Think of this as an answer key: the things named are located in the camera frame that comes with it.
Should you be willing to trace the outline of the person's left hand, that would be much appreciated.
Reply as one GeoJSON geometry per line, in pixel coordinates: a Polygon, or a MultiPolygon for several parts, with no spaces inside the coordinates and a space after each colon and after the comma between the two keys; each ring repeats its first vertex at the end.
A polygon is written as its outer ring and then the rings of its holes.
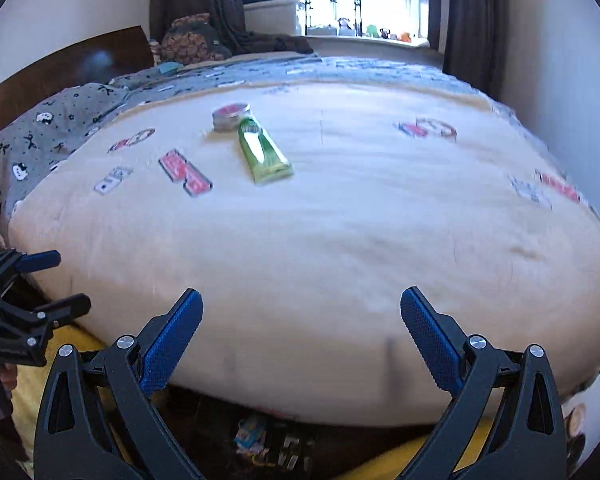
{"type": "Polygon", "coordinates": [[[18,368],[14,364],[0,364],[0,382],[6,390],[14,390],[18,382],[18,368]]]}

